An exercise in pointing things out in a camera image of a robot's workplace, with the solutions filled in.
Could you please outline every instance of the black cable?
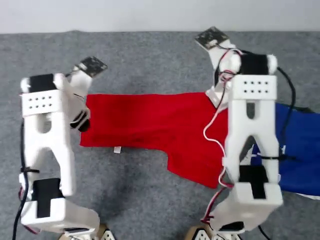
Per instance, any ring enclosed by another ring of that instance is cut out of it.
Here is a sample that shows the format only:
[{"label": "black cable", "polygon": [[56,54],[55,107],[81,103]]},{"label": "black cable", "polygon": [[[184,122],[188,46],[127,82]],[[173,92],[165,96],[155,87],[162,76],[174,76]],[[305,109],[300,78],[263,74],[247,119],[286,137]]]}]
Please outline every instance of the black cable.
[{"label": "black cable", "polygon": [[226,240],[223,236],[219,235],[219,234],[216,234],[219,238],[223,239],[223,240]]},{"label": "black cable", "polygon": [[268,237],[268,235],[265,233],[265,231],[262,229],[261,225],[258,226],[258,229],[260,230],[260,232],[262,233],[262,235],[265,237],[265,239],[267,240],[271,240],[270,237]]},{"label": "black cable", "polygon": [[20,206],[18,208],[18,211],[16,213],[14,224],[13,224],[13,233],[12,233],[12,240],[16,240],[17,237],[17,228],[18,228],[18,222],[21,217],[21,212],[24,209],[24,205],[27,201],[28,191],[29,191],[29,180],[28,180],[28,174],[25,171],[26,169],[26,161],[25,161],[25,122],[22,120],[21,128],[20,128],[20,158],[21,158],[21,169],[24,170],[23,177],[25,182],[25,189],[24,193],[20,202]]},{"label": "black cable", "polygon": [[277,69],[284,76],[284,78],[286,79],[286,81],[291,89],[291,103],[290,103],[286,118],[284,120],[282,129],[280,131],[280,146],[284,146],[286,144],[286,129],[287,129],[287,126],[290,122],[291,114],[292,114],[293,109],[296,104],[296,89],[295,89],[295,86],[292,83],[290,77],[288,76],[288,74],[281,67],[278,67]]}]

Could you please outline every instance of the red towel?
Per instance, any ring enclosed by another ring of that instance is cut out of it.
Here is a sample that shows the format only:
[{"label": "red towel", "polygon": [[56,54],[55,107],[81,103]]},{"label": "red towel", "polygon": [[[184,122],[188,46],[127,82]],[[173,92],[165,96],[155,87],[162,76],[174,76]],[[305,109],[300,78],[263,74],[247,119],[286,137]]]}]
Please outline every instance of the red towel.
[{"label": "red towel", "polygon": [[[174,174],[215,188],[223,153],[203,136],[216,108],[202,92],[182,94],[89,94],[90,129],[81,134],[84,147],[136,147],[167,153]],[[224,145],[227,111],[222,111],[207,136]]]}]

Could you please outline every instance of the black cable tie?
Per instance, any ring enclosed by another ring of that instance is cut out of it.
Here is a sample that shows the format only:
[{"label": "black cable tie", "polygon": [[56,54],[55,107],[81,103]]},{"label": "black cable tie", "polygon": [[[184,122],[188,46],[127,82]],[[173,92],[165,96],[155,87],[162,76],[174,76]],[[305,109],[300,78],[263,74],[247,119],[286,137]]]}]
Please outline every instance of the black cable tie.
[{"label": "black cable tie", "polygon": [[267,159],[267,160],[292,160],[292,161],[298,161],[295,156],[289,156],[286,154],[281,154],[280,156],[261,156],[261,159]]},{"label": "black cable tie", "polygon": [[29,166],[25,167],[25,168],[20,168],[20,172],[21,173],[35,173],[35,174],[39,174],[40,171],[38,169],[32,169]]},{"label": "black cable tie", "polygon": [[279,160],[279,156],[261,156],[261,159],[268,159],[268,160]]}]

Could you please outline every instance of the blue cloth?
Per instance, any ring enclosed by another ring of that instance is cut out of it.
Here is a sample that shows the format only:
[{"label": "blue cloth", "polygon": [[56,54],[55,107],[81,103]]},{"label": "blue cloth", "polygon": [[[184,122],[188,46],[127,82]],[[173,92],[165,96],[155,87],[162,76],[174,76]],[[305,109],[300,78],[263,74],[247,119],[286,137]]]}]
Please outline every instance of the blue cloth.
[{"label": "blue cloth", "polygon": [[[276,104],[276,136],[280,140],[289,107]],[[259,153],[255,144],[252,154]],[[293,110],[286,128],[284,154],[296,157],[279,163],[282,190],[299,194],[320,196],[320,114]],[[251,164],[261,164],[261,157],[251,158]]]}]

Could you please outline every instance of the red wire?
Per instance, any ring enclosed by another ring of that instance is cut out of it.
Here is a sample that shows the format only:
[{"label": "red wire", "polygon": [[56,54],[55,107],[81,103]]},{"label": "red wire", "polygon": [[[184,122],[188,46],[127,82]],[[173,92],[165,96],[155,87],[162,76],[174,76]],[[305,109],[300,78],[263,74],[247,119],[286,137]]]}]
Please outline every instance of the red wire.
[{"label": "red wire", "polygon": [[207,211],[205,212],[205,215],[204,215],[204,218],[201,220],[201,222],[203,221],[208,221],[210,218],[213,218],[213,216],[210,216],[210,212],[211,212],[211,209],[212,209],[212,206],[214,205],[216,199],[219,197],[219,195],[223,192],[223,190],[225,190],[226,187],[223,187],[219,190],[219,192],[216,194],[215,198],[212,199],[212,201],[209,203],[209,206],[207,208]]}]

